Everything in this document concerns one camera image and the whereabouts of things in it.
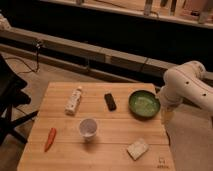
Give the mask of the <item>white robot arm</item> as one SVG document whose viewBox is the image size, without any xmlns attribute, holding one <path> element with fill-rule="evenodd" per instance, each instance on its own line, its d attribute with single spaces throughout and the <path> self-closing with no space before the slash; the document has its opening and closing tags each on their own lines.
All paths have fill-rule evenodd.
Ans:
<svg viewBox="0 0 213 171">
<path fill-rule="evenodd" d="M 157 93 L 161 105 L 161 122 L 164 125 L 172 119 L 174 109 L 184 98 L 213 113 L 213 87 L 202 81 L 205 72 L 201 62 L 189 61 L 171 67 L 164 73 L 164 85 Z"/>
</svg>

